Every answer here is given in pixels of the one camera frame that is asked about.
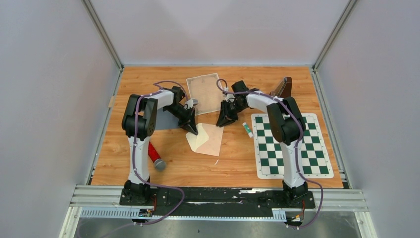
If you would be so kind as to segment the cream pink envelope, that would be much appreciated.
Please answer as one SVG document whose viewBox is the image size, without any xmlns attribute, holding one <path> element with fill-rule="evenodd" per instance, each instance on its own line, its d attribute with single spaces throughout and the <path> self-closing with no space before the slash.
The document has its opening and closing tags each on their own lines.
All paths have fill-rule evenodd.
<svg viewBox="0 0 420 238">
<path fill-rule="evenodd" d="M 223 127 L 199 123 L 197 125 L 198 135 L 191 132 L 186 133 L 187 142 L 195 153 L 219 156 L 223 136 Z"/>
</svg>

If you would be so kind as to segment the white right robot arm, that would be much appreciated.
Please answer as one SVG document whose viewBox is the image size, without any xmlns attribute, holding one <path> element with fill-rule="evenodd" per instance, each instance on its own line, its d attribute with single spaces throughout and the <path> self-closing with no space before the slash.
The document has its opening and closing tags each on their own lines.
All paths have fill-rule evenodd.
<svg viewBox="0 0 420 238">
<path fill-rule="evenodd" d="M 292 97 L 278 98 L 258 89 L 249 89 L 244 81 L 234 83 L 230 92 L 227 88 L 221 87 L 223 81 L 219 79 L 216 82 L 217 88 L 224 94 L 216 125 L 224 127 L 238 121 L 238 114 L 246 108 L 265 112 L 268 115 L 271 134 L 279 142 L 282 151 L 284 203 L 289 207 L 297 206 L 308 193 L 308 184 L 299 165 L 302 159 L 301 147 L 305 122 L 296 100 Z"/>
</svg>

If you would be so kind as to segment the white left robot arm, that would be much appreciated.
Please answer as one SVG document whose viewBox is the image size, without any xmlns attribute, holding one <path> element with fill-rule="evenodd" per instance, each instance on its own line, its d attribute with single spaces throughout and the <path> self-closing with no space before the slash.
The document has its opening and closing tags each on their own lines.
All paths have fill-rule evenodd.
<svg viewBox="0 0 420 238">
<path fill-rule="evenodd" d="M 178 119 L 178 127 L 198 135 L 195 121 L 197 99 L 186 98 L 182 88 L 162 88 L 146 95 L 130 95 L 122 119 L 122 129 L 128 137 L 130 146 L 130 172 L 124 184 L 125 197 L 132 196 L 140 205 L 148 204 L 152 198 L 150 173 L 148 169 L 148 147 L 155 131 L 158 110 L 168 111 Z"/>
</svg>

